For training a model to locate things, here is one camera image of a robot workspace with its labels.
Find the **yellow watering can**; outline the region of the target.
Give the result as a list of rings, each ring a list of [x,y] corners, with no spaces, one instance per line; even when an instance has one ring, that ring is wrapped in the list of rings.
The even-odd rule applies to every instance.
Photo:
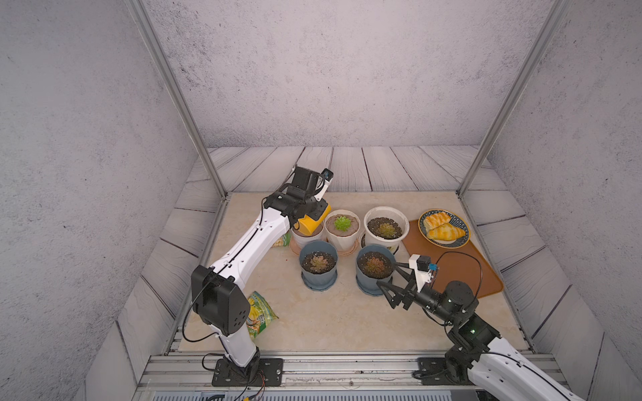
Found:
[[[329,212],[331,212],[331,206],[325,200],[321,200],[316,204],[314,210],[298,220],[294,229],[303,236],[310,237],[321,226]]]

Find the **blue pot red succulent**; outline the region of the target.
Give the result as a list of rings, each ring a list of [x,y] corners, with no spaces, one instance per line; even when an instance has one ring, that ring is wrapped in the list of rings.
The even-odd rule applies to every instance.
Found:
[[[379,297],[383,292],[377,282],[392,283],[394,255],[383,246],[368,245],[361,249],[356,258],[356,282],[367,295]]]

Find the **small white pot pink-green succulent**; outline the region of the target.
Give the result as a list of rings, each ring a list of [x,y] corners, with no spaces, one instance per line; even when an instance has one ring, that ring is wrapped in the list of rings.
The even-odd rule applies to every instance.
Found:
[[[323,241],[324,240],[324,227],[319,226],[312,235],[306,236],[296,229],[291,230],[292,241],[297,242],[301,249],[303,249],[309,242]]]

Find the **white pot bright green succulent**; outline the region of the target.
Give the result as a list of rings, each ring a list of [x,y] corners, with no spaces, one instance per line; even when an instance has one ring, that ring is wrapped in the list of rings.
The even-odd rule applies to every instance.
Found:
[[[330,212],[324,223],[326,237],[332,242],[358,240],[360,229],[359,217],[348,210]]]

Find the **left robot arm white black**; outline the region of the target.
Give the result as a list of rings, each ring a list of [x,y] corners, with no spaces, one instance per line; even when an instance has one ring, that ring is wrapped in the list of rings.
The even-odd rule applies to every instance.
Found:
[[[246,326],[250,304],[244,287],[277,239],[293,228],[310,235],[329,215],[324,194],[333,178],[328,168],[316,172],[296,165],[286,182],[262,199],[257,219],[236,244],[210,267],[192,272],[190,307],[237,369],[253,368],[260,359]]]

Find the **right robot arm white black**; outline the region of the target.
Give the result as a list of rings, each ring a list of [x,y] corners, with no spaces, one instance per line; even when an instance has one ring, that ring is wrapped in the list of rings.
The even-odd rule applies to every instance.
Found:
[[[427,317],[438,318],[453,346],[444,361],[419,359],[414,379],[424,385],[473,384],[497,400],[580,400],[518,352],[494,327],[476,314],[477,296],[468,284],[449,282],[443,292],[432,287],[437,266],[400,263],[396,272],[404,287],[379,280],[377,287],[392,308],[416,304]]]

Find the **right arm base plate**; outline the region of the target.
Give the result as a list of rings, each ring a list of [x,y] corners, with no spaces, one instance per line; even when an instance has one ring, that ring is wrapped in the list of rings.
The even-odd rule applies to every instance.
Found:
[[[455,359],[426,357],[417,359],[417,363],[418,368],[412,372],[412,377],[424,386],[472,386],[466,367]]]

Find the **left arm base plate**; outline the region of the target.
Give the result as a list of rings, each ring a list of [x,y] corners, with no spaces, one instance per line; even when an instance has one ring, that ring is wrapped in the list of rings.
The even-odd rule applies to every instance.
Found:
[[[227,358],[217,361],[212,387],[279,387],[282,385],[284,360],[255,358],[246,367],[238,367]]]

